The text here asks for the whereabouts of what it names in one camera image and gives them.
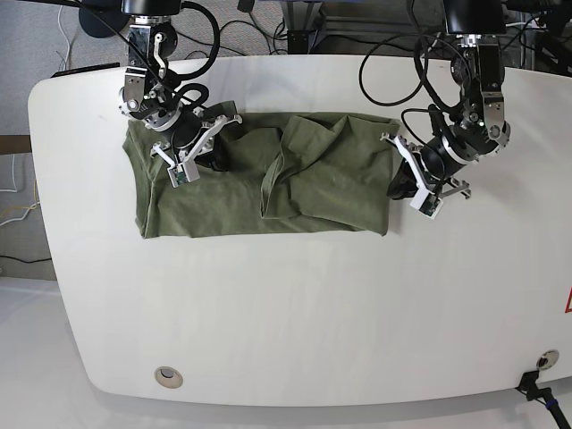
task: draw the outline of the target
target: screw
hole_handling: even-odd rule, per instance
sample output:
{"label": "screw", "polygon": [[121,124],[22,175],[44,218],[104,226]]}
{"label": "screw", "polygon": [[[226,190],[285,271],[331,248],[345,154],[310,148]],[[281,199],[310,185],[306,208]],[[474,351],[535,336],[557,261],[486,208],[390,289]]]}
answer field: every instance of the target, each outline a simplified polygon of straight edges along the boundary
{"label": "screw", "polygon": [[137,100],[129,100],[127,102],[127,106],[131,109],[131,110],[137,110],[139,108],[139,103],[137,102]]}
{"label": "screw", "polygon": [[493,125],[490,134],[493,139],[497,139],[501,135],[501,129],[497,125]]}

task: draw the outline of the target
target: metal bracket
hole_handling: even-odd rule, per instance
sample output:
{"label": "metal bracket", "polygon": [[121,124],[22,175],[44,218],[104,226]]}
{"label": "metal bracket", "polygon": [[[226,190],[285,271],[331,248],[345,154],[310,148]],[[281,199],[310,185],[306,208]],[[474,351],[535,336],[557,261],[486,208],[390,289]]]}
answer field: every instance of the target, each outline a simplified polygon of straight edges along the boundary
{"label": "metal bracket", "polygon": [[164,41],[164,34],[163,33],[157,33],[155,34],[155,43],[153,45],[153,57],[155,58],[155,61],[157,61],[159,63],[159,77],[161,79],[164,79],[164,77],[167,74],[167,64],[165,63],[164,59],[161,57],[161,55],[159,54],[161,51],[161,44]]}
{"label": "metal bracket", "polygon": [[189,152],[182,150],[179,153],[179,157],[182,158],[182,161],[179,163],[176,163],[164,152],[168,147],[162,146],[161,143],[155,143],[153,145],[151,156],[157,154],[169,164],[167,172],[169,173],[169,179],[171,179],[171,184],[174,188],[179,188],[180,185],[197,181],[200,179],[200,173],[195,159],[197,156],[208,152],[208,145],[212,144],[213,137],[221,132],[226,125],[233,122],[242,123],[242,118],[238,115],[234,115],[232,118],[219,116],[214,123],[206,122],[204,125],[206,130],[198,139],[197,143],[195,143]]}
{"label": "metal bracket", "polygon": [[382,135],[382,140],[389,140],[393,146],[397,148],[400,155],[407,161],[411,172],[415,176],[417,193],[411,200],[410,206],[415,208],[417,211],[421,212],[430,219],[435,219],[442,209],[444,204],[443,199],[450,197],[455,194],[462,194],[465,199],[469,199],[472,196],[470,185],[466,181],[459,181],[454,177],[449,180],[449,185],[452,189],[436,194],[433,192],[435,186],[430,185],[425,179],[424,170],[419,165],[419,162],[415,158],[414,154],[419,152],[419,147],[415,144],[409,144],[401,136],[391,136],[388,133]]}

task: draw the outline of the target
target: green shirt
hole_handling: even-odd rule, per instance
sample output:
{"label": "green shirt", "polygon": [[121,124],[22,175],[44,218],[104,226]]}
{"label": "green shirt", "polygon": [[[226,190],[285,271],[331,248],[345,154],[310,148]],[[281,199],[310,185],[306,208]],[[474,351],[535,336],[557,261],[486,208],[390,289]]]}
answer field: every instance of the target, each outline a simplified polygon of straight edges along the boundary
{"label": "green shirt", "polygon": [[[233,107],[218,106],[226,114]],[[363,114],[241,116],[242,124],[220,134],[231,171],[199,166],[200,180],[177,189],[167,164],[150,156],[162,137],[130,122],[123,148],[135,173],[143,238],[387,232],[393,150],[380,137],[396,133],[397,122]]]}

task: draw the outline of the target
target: red warning label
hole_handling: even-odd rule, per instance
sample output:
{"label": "red warning label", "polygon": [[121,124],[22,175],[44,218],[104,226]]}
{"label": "red warning label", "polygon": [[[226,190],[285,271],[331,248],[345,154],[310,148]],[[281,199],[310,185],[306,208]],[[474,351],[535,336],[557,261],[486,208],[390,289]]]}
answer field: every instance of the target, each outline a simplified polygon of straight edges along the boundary
{"label": "red warning label", "polygon": [[570,291],[570,296],[568,297],[568,304],[566,305],[566,312],[572,313],[572,290]]}

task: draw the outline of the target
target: white tabletop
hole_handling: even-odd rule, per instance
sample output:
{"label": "white tabletop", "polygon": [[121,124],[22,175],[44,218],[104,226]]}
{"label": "white tabletop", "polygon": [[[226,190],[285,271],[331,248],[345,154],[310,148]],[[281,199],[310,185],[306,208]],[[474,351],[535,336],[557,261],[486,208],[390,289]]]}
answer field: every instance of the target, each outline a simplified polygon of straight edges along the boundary
{"label": "white tabletop", "polygon": [[[233,99],[247,112],[398,117],[402,107],[362,97],[360,61],[232,58],[200,81],[210,102]],[[433,63],[430,77],[454,102],[448,65]],[[572,374],[571,80],[508,71],[510,146],[461,174],[474,197],[448,201],[436,221],[394,204],[385,238],[143,240],[122,152],[122,79],[113,70],[46,80],[29,102],[55,269],[88,376],[101,390],[258,406],[428,400],[514,387],[548,349],[561,358],[542,380]],[[366,71],[366,85],[384,99],[415,84],[407,59],[373,58]],[[420,95],[408,106],[429,102]],[[428,137],[427,118],[411,122]],[[182,373],[180,389],[156,382],[159,366]]]}
{"label": "white tabletop", "polygon": [[[0,277],[0,427],[18,429],[553,429],[514,390],[366,407],[227,407],[111,395],[85,374],[57,283]],[[550,383],[565,413],[572,378]]]}

